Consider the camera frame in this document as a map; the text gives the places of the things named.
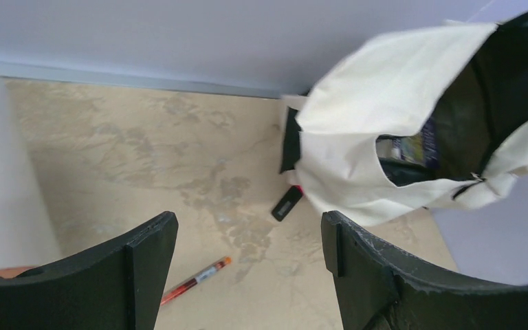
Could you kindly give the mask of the beige canvas student backpack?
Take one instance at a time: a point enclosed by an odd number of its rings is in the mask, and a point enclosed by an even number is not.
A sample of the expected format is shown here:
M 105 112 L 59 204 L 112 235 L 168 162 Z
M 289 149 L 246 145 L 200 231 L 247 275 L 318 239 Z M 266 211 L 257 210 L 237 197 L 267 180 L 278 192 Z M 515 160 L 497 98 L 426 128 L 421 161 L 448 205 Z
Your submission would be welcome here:
M 281 100 L 286 200 L 361 226 L 482 208 L 528 175 L 528 12 L 377 35 Z

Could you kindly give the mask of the purple treehouse book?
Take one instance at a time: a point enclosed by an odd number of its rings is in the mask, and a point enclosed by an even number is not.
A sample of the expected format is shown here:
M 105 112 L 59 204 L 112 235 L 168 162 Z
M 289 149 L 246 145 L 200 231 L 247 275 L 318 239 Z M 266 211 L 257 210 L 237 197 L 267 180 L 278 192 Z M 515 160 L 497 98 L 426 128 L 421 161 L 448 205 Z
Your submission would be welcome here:
M 435 121 L 429 118 L 415 135 L 407 137 L 380 136 L 376 140 L 377 156 L 428 169 L 438 169 L 440 162 L 436 130 Z

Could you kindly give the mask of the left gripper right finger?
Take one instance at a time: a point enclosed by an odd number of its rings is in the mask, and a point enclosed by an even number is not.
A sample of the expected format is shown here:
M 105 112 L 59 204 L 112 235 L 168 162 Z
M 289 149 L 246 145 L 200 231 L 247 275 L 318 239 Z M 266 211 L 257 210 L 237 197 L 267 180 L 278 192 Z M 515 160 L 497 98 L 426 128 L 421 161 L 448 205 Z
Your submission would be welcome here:
M 337 211 L 321 232 L 345 329 L 528 329 L 528 285 L 439 267 Z

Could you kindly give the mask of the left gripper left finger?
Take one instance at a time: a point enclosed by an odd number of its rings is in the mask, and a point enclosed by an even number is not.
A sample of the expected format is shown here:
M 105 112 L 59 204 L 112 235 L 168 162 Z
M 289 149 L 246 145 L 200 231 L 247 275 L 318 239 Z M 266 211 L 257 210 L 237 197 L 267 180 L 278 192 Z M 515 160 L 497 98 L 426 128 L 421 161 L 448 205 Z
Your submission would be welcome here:
M 153 329 L 178 222 L 163 212 L 67 258 L 0 277 L 0 329 Z

